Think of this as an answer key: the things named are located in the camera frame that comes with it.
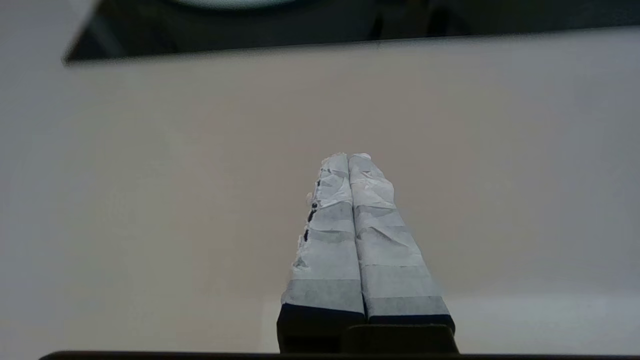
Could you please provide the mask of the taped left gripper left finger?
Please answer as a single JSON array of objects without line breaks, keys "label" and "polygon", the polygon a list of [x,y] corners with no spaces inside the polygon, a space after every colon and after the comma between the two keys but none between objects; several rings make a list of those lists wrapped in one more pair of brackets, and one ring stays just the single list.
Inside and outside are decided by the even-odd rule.
[{"label": "taped left gripper left finger", "polygon": [[327,157],[281,297],[281,353],[338,353],[344,333],[366,322],[353,202],[347,155]]}]

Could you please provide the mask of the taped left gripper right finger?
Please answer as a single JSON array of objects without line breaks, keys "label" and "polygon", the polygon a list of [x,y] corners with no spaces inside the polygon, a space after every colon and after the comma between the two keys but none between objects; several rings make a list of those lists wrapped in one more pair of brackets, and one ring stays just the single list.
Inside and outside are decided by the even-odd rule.
[{"label": "taped left gripper right finger", "polygon": [[362,297],[373,325],[456,326],[394,200],[394,186],[370,155],[349,158]]}]

